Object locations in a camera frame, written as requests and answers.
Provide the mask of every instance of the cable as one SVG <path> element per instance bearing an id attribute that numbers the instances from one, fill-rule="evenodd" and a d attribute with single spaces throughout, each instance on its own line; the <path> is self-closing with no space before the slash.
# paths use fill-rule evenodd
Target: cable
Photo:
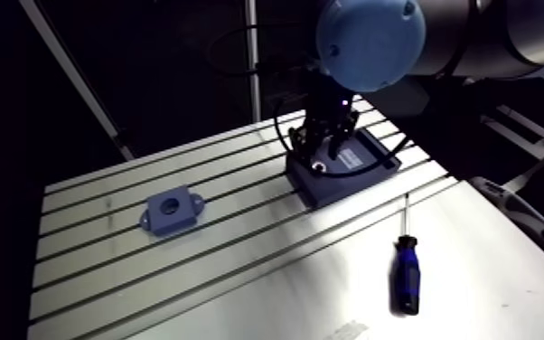
<path id="1" fill-rule="evenodd" d="M 283 104 L 285 102 L 281 99 L 277 102 L 276 106 L 274 107 L 274 111 L 272 112 L 272 119 L 274 119 L 274 129 L 277 131 L 277 136 L 278 136 L 278 139 L 280 140 L 280 143 L 283 145 L 283 148 L 286 150 L 286 153 L 290 156 L 290 157 L 293 157 L 293 159 L 295 159 L 295 161 L 303 166 L 306 170 L 310 171 L 311 173 L 315 174 L 315 175 L 318 175 L 318 176 L 321 176 L 321 177 L 327 177 L 327 178 L 347 178 L 347 177 L 354 177 L 354 176 L 357 176 L 357 175 L 362 175 L 362 174 L 365 174 L 365 173 L 368 173 L 369 171 L 371 170 L 374 170 L 378 167 L 380 167 L 380 165 L 388 162 L 392 157 L 394 157 L 400 150 L 403 149 L 403 147 L 405 147 L 405 145 L 408 143 L 409 141 L 409 138 L 408 137 L 404 137 L 403 140 L 400 141 L 400 143 L 394 148 L 392 149 L 392 151 L 388 152 L 386 155 L 384 155 L 384 157 L 378 159 L 377 161 L 375 161 L 373 164 L 371 165 L 367 165 L 365 167 L 363 167 L 362 169 L 359 169 L 359 170 L 356 170 L 356 171 L 351 171 L 349 173 L 340 173 L 340 174 L 330 174 L 330 173 L 323 173 L 321 171 L 318 171 L 318 170 L 314 170 L 309 164 L 307 164 L 304 160 L 302 160 L 301 158 L 299 158 L 295 152 L 289 148 L 289 146 L 286 144 L 285 142 L 285 139 L 283 138 L 283 135 L 280 133 L 280 127 L 278 127 L 278 112 L 280 111 L 280 109 L 283 107 Z"/>
<path id="2" fill-rule="evenodd" d="M 255 70 L 246 70 L 246 71 L 238 71 L 238 72 L 232 72 L 232 71 L 226 71 L 226 70 L 223 70 L 219 67 L 217 67 L 215 65 L 215 63 L 213 62 L 213 59 L 212 59 L 212 52 L 213 52 L 213 48 L 220 42 L 222 42 L 223 40 L 227 39 L 228 37 L 236 34 L 236 33 L 241 33 L 241 32 L 246 32 L 248 30 L 254 30 L 254 29 L 258 29 L 258 28 L 272 28 L 272 27 L 294 27 L 294 26 L 299 26 L 299 25 L 302 25 L 304 23 L 302 22 L 287 22 L 287 23 L 276 23 L 276 24 L 249 24 L 249 25 L 245 25 L 245 26 L 242 26 L 240 28 L 237 28 L 237 29 L 234 29 L 234 30 L 231 30 L 231 31 L 227 31 L 226 33 L 220 35 L 218 38 L 216 38 L 215 40 L 213 40 L 209 46 L 207 47 L 207 50 L 206 50 L 206 61 L 207 63 L 209 64 L 209 66 L 214 69 L 216 72 L 218 72 L 219 74 L 222 74 L 226 77 L 249 77 L 249 76 L 252 76 L 254 74 L 258 74 L 260 72 L 259 69 L 255 69 Z"/>

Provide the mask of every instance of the metal frame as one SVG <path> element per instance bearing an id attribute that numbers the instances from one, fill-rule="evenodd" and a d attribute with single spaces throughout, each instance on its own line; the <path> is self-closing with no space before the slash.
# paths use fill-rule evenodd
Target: metal frame
<path id="1" fill-rule="evenodd" d="M 112 139 L 114 144 L 118 147 L 118 150 L 122 156 L 127 160 L 135 159 L 135 156 L 127 146 L 118 144 L 118 129 L 113 120 L 108 116 L 102 105 L 99 103 L 95 93 L 89 87 L 85 78 L 80 74 L 80 71 L 74 65 L 71 57 L 63 48 L 63 45 L 57 37 L 54 30 L 46 21 L 44 14 L 36 4 L 35 0 L 19 0 L 23 6 L 24 11 L 32 21 L 32 24 L 48 46 L 52 55 L 65 74 L 70 79 L 74 88 L 78 91 L 80 96 L 84 99 L 87 106 L 106 131 L 106 134 Z M 257 24 L 257 7 L 255 0 L 245 0 L 245 20 L 246 24 Z M 258 53 L 258 32 L 257 30 L 249 30 L 247 32 L 247 47 L 249 53 L 249 68 L 254 69 L 259 62 Z M 258 75 L 252 75 L 249 79 L 250 95 L 251 95 L 251 107 L 252 107 L 252 122 L 257 123 L 261 121 L 261 96 L 259 89 L 259 77 Z"/>
<path id="2" fill-rule="evenodd" d="M 481 116 L 482 122 L 487 125 L 489 128 L 493 129 L 495 132 L 509 139 L 516 146 L 519 146 L 523 150 L 530 153 L 532 156 L 538 158 L 538 163 L 535 164 L 531 169 L 525 173 L 516 176 L 506 184 L 504 188 L 512 191 L 514 193 L 522 189 L 531 177 L 536 174 L 541 168 L 544 167 L 544 127 L 536 124 L 534 121 L 522 116 L 519 112 L 505 106 L 500 105 L 497 108 L 502 114 L 506 115 L 509 118 L 512 118 L 517 123 L 521 124 L 528 130 L 534 132 L 540 137 L 540 140 L 537 143 L 531 143 L 525 138 L 521 137 L 519 134 L 500 124 L 499 122 L 489 118 L 487 116 Z"/>
<path id="3" fill-rule="evenodd" d="M 89 106 L 91 112 L 93 112 L 93 115 L 95 115 L 95 118 L 97 119 L 101 127 L 106 131 L 108 136 L 118 147 L 118 150 L 120 151 L 122 156 L 127 161 L 135 159 L 133 153 L 127 146 L 121 146 L 118 144 L 118 130 L 116 128 L 116 125 L 108 117 L 106 111 L 101 107 L 94 93 L 89 88 L 78 69 L 76 69 L 76 66 L 72 62 L 70 56 L 63 49 L 61 42 L 57 38 L 53 29 L 47 23 L 46 18 L 40 11 L 40 8 L 36 4 L 35 0 L 19 0 L 19 2 L 23 6 L 23 9 L 32 21 L 32 24 L 34 25 L 38 33 L 40 34 L 46 45 L 49 47 L 49 50 L 51 50 L 52 55 L 60 64 L 63 71 L 65 71 L 65 74 L 68 76 L 80 96 Z"/>
<path id="4" fill-rule="evenodd" d="M 258 23 L 256 0 L 245 0 L 245 20 L 247 25 Z M 258 30 L 247 30 L 247 49 L 249 51 L 249 69 L 255 70 L 259 62 Z M 261 121 L 261 95 L 259 92 L 259 76 L 253 74 L 249 78 L 251 88 L 252 122 Z"/>

